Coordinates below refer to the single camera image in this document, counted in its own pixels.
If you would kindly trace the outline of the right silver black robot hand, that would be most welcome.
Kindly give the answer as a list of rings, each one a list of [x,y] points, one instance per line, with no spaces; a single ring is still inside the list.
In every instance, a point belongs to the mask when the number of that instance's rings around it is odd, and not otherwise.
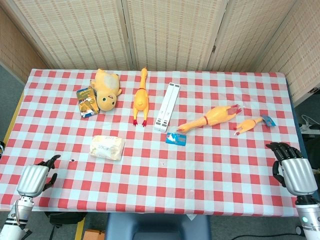
[[[266,147],[275,155],[273,177],[294,196],[312,195],[318,186],[310,162],[301,152],[285,142],[271,142]]]

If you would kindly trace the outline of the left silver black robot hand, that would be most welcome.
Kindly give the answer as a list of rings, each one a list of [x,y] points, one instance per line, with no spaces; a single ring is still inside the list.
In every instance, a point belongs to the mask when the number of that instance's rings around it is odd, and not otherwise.
[[[24,169],[17,185],[19,195],[35,198],[48,188],[51,188],[56,182],[58,174],[54,173],[48,182],[47,177],[50,170],[55,169],[55,161],[60,157],[61,155],[57,154],[47,161],[28,165]]]

